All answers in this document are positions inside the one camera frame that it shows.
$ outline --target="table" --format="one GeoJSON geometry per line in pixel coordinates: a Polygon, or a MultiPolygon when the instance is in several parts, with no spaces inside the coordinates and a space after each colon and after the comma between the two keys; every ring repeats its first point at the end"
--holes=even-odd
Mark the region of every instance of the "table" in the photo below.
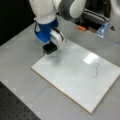
{"type": "MultiPolygon", "coordinates": [[[[120,66],[119,45],[95,33],[80,32],[61,18],[59,23],[68,39],[120,66]]],[[[0,47],[1,82],[42,120],[118,120],[120,80],[90,115],[30,69],[43,56],[42,43],[33,31],[34,24],[0,47]]]]}

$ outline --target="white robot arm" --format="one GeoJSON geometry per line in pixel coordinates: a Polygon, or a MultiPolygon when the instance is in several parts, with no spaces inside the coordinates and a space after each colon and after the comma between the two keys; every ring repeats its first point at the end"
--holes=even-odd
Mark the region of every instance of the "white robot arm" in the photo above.
{"type": "Polygon", "coordinates": [[[86,0],[29,0],[40,28],[35,32],[37,37],[45,43],[43,47],[47,54],[62,49],[66,43],[64,35],[57,30],[58,21],[56,11],[66,20],[76,19],[83,13],[86,0]]]}

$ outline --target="floor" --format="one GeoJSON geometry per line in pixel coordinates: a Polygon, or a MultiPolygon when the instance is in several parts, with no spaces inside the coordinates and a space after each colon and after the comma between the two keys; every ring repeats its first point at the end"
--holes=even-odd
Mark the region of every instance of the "floor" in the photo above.
{"type": "Polygon", "coordinates": [[[0,82],[0,120],[40,120],[0,82]]]}

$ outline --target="black cable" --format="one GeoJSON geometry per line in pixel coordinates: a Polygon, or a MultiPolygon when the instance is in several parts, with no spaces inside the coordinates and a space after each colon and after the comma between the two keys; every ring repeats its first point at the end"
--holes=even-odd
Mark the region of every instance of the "black cable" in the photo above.
{"type": "Polygon", "coordinates": [[[84,13],[91,13],[91,14],[93,14],[93,15],[96,15],[96,16],[102,18],[104,21],[109,22],[105,17],[102,17],[101,15],[98,15],[98,14],[96,14],[96,13],[93,13],[93,12],[90,12],[90,11],[84,11],[84,13]]]}
{"type": "Polygon", "coordinates": [[[37,31],[36,31],[37,25],[38,25],[38,23],[37,23],[37,21],[35,21],[34,32],[35,32],[36,34],[37,34],[37,31]]]}

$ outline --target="white board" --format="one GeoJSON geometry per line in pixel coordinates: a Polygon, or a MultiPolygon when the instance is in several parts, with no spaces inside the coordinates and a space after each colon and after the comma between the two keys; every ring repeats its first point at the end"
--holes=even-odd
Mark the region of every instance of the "white board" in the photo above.
{"type": "Polygon", "coordinates": [[[89,113],[120,75],[119,67],[70,41],[56,55],[42,57],[32,70],[89,113]]]}

